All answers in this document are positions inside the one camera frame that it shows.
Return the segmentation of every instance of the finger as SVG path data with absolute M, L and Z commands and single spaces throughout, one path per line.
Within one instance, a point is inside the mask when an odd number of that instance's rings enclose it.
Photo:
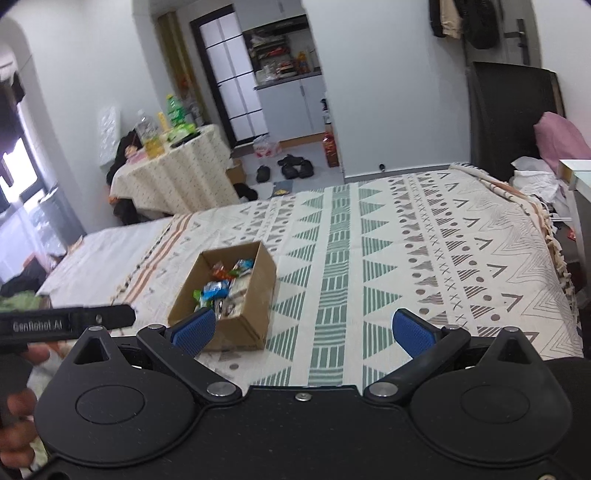
M 28 352 L 21 353 L 21 356 L 33 365 L 39 365 L 49 360 L 49 348 L 46 345 L 29 345 Z
M 7 399 L 8 410 L 15 417 L 32 415 L 36 404 L 37 397 L 33 391 L 28 388 L 20 393 L 10 395 Z
M 17 451 L 25 448 L 37 438 L 37 431 L 31 421 L 20 421 L 0 430 L 0 451 Z
M 8 468 L 27 468 L 35 459 L 35 452 L 31 447 L 26 447 L 17 452 L 0 452 L 0 460 Z

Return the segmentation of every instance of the kitchen cabinet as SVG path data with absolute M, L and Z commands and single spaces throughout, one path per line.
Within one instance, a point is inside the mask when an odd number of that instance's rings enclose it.
M 301 0 L 235 0 L 234 11 L 242 31 L 306 13 Z
M 273 140 L 324 132 L 320 100 L 325 90 L 322 75 L 260 89 L 262 112 Z

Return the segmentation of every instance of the pink cloth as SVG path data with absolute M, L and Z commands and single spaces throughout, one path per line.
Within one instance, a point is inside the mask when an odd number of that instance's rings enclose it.
M 546 112 L 534 130 L 540 155 L 554 173 L 560 160 L 591 160 L 583 134 L 566 118 Z

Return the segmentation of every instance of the door handle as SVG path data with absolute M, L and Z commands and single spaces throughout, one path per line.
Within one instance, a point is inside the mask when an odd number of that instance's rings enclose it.
M 517 31 L 506 32 L 505 38 L 519 38 L 519 48 L 521 49 L 521 57 L 523 58 L 523 65 L 531 65 L 530 57 L 530 42 L 527 37 L 527 30 L 525 29 L 525 20 L 523 18 L 517 19 Z

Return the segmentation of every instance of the floor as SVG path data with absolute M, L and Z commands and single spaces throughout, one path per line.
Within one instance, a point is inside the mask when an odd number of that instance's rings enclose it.
M 293 181 L 292 193 L 344 184 L 343 174 L 340 168 L 329 168 L 326 163 L 324 149 L 320 142 L 286 148 L 275 158 L 260 159 L 254 154 L 245 155 L 242 157 L 242 166 L 246 173 L 246 183 L 258 192 L 260 199 L 269 198 L 273 192 L 273 184 L 285 180 L 285 177 L 281 174 L 281 167 L 277 165 L 277 161 L 284 158 L 287 154 L 291 154 L 294 157 L 304 157 L 314 165 L 314 176 L 309 179 L 295 179 Z M 259 184 L 256 182 L 256 171 L 261 165 L 266 165 L 271 169 L 271 179 L 266 183 Z

